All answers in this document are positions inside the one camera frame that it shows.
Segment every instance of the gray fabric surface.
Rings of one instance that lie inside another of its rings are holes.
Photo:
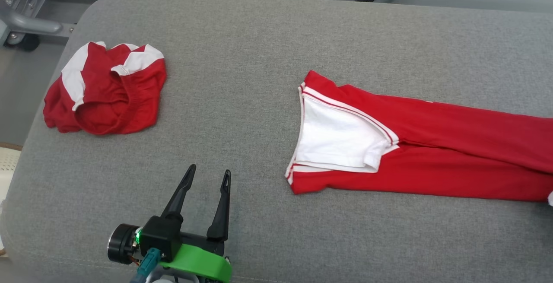
[[[233,282],[551,282],[546,204],[338,191],[284,179],[310,69],[338,84],[553,116],[553,16],[316,0],[100,0],[54,77],[87,41],[166,57],[159,121],[95,137],[38,112],[6,201],[2,240],[43,282],[125,282],[119,223],[160,214],[190,163],[183,230],[206,232],[233,174]]]

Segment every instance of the floor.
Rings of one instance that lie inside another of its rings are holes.
[[[38,17],[77,23],[95,1],[47,0]],[[0,46],[0,143],[25,143],[66,41],[43,37],[32,52]]]

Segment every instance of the clothing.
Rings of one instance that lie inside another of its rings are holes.
[[[286,178],[325,187],[546,201],[553,119],[337,87],[310,71],[302,130]]]
[[[44,121],[61,133],[127,134],[156,123],[166,79],[163,54],[150,45],[103,42],[81,47],[44,99]]]

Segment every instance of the red pants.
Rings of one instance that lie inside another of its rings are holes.
[[[545,201],[553,191],[553,119],[376,95],[313,71],[300,98],[302,131],[286,172],[294,193]]]

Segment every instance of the caster wheel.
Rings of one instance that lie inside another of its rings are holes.
[[[8,42],[4,42],[4,47],[12,49],[21,49],[23,51],[34,51],[40,44],[40,39],[38,35],[33,33],[25,33],[20,43],[16,45],[10,45]]]

